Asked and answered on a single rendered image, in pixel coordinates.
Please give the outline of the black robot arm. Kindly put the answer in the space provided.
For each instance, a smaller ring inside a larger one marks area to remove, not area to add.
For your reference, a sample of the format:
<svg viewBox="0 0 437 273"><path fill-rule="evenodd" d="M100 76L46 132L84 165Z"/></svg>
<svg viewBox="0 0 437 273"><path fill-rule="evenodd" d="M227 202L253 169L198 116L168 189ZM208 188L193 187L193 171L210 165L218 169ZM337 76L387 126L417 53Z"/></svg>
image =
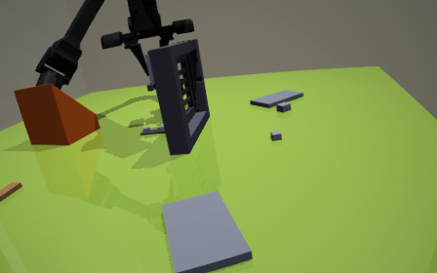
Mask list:
<svg viewBox="0 0 437 273"><path fill-rule="evenodd" d="M53 84L57 89L68 85L82 56L80 44L104 0L85 0L65 35L45 52L35 71L40 76L36 86ZM52 68L47 67L46 64ZM65 76L59 74L59 71ZM35 86L35 87L36 87Z"/></svg>

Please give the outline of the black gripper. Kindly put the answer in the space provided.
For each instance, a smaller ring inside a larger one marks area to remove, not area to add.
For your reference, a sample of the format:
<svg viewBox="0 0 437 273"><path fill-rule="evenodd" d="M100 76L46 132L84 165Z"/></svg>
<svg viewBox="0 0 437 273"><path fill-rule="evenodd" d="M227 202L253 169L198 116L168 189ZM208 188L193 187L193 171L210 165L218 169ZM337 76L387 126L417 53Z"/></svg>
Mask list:
<svg viewBox="0 0 437 273"><path fill-rule="evenodd" d="M161 27L156 3L156 0L133 0L129 2L128 8L131 15L133 32L122 35L122 32L118 31L102 35L100 38L102 49L118 47L124 43L124 49L131 49L143 67L146 76L149 76L149 74L144 55L141 51L141 44L138 44L139 39L161 36L159 47L162 47L169 45L170 41L175 40L173 37L174 32L182 34L194 31L193 21L190 19L173 21L171 25ZM150 29L157 30L150 31ZM144 31L144 34L138 34L140 31Z"/></svg>

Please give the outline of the brown flat bar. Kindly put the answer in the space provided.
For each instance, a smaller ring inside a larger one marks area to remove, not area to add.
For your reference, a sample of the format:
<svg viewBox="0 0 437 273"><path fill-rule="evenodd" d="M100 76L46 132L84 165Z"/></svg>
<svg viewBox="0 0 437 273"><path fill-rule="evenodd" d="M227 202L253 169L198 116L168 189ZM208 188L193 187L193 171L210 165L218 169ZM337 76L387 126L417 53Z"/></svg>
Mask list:
<svg viewBox="0 0 437 273"><path fill-rule="evenodd" d="M0 190L0 202L5 200L8 196L11 196L12 193L15 193L21 187L21 183L11 182L9 185L5 186L5 188L2 188Z"/></svg>

